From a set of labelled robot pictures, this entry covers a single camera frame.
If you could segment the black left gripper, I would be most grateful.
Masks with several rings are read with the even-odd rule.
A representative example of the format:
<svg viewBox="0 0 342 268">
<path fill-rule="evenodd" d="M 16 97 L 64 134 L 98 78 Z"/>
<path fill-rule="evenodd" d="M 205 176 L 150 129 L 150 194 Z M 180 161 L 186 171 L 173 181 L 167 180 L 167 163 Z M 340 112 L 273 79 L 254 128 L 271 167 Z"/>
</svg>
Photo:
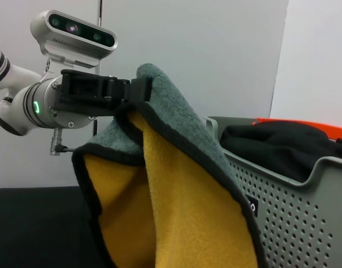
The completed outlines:
<svg viewBox="0 0 342 268">
<path fill-rule="evenodd" d="M 118 79 L 76 70 L 61 71 L 55 108 L 83 115 L 113 115 L 127 102 L 148 101 L 152 92 L 151 78 Z"/>
</svg>

